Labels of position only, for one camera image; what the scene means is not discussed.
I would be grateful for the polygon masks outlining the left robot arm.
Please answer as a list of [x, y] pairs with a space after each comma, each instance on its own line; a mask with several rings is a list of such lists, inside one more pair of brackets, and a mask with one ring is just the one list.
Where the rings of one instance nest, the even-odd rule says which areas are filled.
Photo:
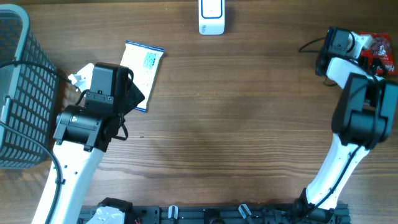
[[33, 223], [75, 223], [93, 174], [113, 139], [125, 130], [125, 115], [145, 96], [133, 82], [130, 68], [96, 63], [85, 104], [68, 105], [57, 116], [49, 176]]

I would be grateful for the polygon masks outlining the red snack bag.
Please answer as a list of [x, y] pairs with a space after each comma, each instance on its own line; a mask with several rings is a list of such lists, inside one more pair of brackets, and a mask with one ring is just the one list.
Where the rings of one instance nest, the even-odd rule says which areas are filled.
[[361, 56], [368, 58], [368, 64], [371, 65], [375, 58], [378, 58], [385, 66], [387, 73], [381, 67], [377, 68], [379, 76], [396, 75], [397, 70], [394, 65], [391, 38], [388, 33], [370, 33], [361, 32], [361, 35], [370, 35], [373, 40], [367, 49], [362, 49]]

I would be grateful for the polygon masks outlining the large cream snack bag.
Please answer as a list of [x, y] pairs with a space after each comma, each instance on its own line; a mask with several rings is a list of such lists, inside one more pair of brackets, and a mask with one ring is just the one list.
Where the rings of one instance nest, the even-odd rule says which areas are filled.
[[136, 106], [136, 110], [146, 113], [164, 49], [130, 40], [125, 41], [125, 45], [120, 65], [133, 71], [133, 82], [145, 96], [145, 100]]

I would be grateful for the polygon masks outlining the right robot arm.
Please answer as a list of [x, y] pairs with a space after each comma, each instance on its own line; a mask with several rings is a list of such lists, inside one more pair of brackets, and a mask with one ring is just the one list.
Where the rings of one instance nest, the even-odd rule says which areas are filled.
[[397, 107], [397, 83], [381, 56], [363, 55], [373, 36], [331, 26], [317, 52], [315, 73], [342, 90], [331, 120], [330, 150], [314, 180], [290, 213], [294, 223], [330, 223], [338, 197], [356, 166], [391, 131]]

